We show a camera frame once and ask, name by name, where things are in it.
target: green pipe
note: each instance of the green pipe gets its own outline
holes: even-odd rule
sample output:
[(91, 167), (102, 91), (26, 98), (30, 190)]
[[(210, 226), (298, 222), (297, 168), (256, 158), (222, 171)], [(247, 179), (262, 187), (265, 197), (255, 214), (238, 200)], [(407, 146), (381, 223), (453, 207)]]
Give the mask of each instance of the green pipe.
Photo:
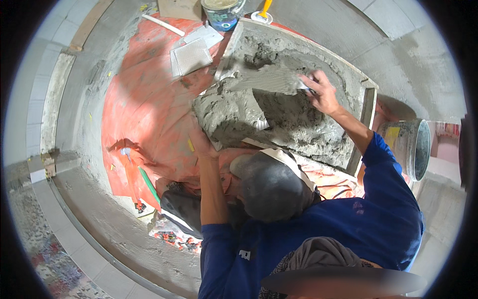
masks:
[(139, 167), (139, 166), (138, 166), (138, 169), (140, 170), (141, 176), (143, 177), (144, 182), (145, 182), (146, 185), (148, 186), (148, 188), (149, 188), (149, 190), (151, 191), (152, 195), (154, 196), (154, 198), (156, 198), (156, 201), (158, 202), (159, 206), (161, 206), (161, 198), (159, 198), (158, 193), (156, 192), (156, 189), (154, 188), (154, 186), (152, 185), (151, 180), (149, 179), (148, 175), (146, 174), (146, 171), (144, 171), (144, 169), (142, 169), (142, 168)]

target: concrete floor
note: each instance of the concrete floor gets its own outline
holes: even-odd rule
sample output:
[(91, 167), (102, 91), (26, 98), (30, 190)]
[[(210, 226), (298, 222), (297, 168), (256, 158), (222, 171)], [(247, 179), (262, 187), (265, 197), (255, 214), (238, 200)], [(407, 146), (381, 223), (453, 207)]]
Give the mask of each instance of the concrete floor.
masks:
[[(194, 298), (200, 285), (199, 259), (148, 237), (146, 226), (111, 195), (102, 163), (101, 116), (111, 79), (107, 74), (117, 72), (142, 14), (139, 7), (145, 3), (115, 0), (96, 24), (84, 51), (77, 53), (60, 107), (56, 144), (61, 152), (77, 152), (82, 164), (59, 174), (55, 184), (81, 223), (118, 260), (157, 285)], [(257, 10), (259, 5), (260, 0), (249, 0), (246, 12)], [(390, 105), (404, 103), (417, 117), (436, 121), (458, 122), (465, 113), (457, 69), (432, 24), (391, 41), (345, 0), (275, 1), (270, 13), (276, 22), (310, 37), (357, 66), (378, 83), (379, 98), (388, 100)], [(95, 73), (98, 63), (104, 66)], [(27, 68), (24, 73), (29, 76)], [(23, 88), (31, 82), (31, 78), (21, 79)], [(22, 133), (26, 106), (21, 101), (24, 103), (28, 96), (20, 91), (13, 96), (17, 101), (13, 110), (9, 106), (6, 165), (26, 159), (22, 154), (26, 152)], [(433, 221), (435, 214), (429, 217), (428, 221)], [(450, 233), (449, 246), (455, 234)], [(438, 267), (435, 262), (434, 270), (430, 270), (430, 263), (421, 257), (416, 263), (420, 265), (419, 272), (436, 272)]]

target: worker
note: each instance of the worker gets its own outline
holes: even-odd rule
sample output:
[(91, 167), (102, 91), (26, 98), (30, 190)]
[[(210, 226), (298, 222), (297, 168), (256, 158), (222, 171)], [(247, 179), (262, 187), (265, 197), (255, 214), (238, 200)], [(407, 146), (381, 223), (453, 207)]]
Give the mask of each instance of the worker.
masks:
[[(310, 88), (311, 104), (342, 126), (362, 153), (365, 197), (317, 200), (293, 156), (261, 151), (236, 163), (242, 165), (236, 173), (242, 176), (244, 205), (252, 216), (237, 232), (228, 224), (219, 153), (202, 130), (190, 133), (202, 193), (199, 298), (285, 298), (262, 288), (260, 281), (273, 272), (317, 266), (408, 271), (418, 252), (423, 215), (390, 148), (337, 102), (323, 71), (313, 71), (312, 79), (299, 77)], [(264, 161), (273, 162), (273, 169)], [(274, 169), (280, 164), (288, 174)]]

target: metal bucket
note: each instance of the metal bucket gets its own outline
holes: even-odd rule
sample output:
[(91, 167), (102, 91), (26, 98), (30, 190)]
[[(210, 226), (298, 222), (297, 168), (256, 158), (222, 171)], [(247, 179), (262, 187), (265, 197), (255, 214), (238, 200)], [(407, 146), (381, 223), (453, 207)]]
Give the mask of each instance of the metal bucket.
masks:
[(430, 127), (422, 119), (405, 122), (386, 122), (377, 133), (390, 146), (397, 162), (415, 182), (425, 175), (430, 160)]
[(201, 0), (211, 26), (217, 31), (228, 32), (236, 26), (246, 0)]

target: wooden stick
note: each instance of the wooden stick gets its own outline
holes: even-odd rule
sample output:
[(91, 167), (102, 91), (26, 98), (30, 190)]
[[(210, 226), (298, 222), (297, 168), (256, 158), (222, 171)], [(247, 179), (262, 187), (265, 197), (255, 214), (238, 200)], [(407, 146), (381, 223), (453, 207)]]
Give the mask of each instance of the wooden stick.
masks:
[(143, 18), (145, 18), (145, 19), (147, 19), (147, 20), (150, 20), (151, 22), (155, 22), (156, 24), (158, 24), (158, 25), (160, 25), (160, 26), (162, 26), (162, 27), (164, 27), (164, 28), (166, 28), (166, 29), (168, 29), (168, 30), (171, 30), (172, 32), (176, 33), (176, 34), (179, 35), (179, 36), (184, 36), (184, 35), (185, 35), (184, 31), (181, 31), (181, 30), (177, 29), (176, 27), (171, 26), (171, 25), (168, 24), (168, 23), (165, 23), (165, 22), (160, 21), (160, 20), (158, 20), (158, 19), (156, 19), (156, 18), (153, 18), (152, 16), (149, 16), (149, 15), (147, 15), (147, 14), (144, 14), (144, 15), (142, 15), (141, 17), (143, 17)]

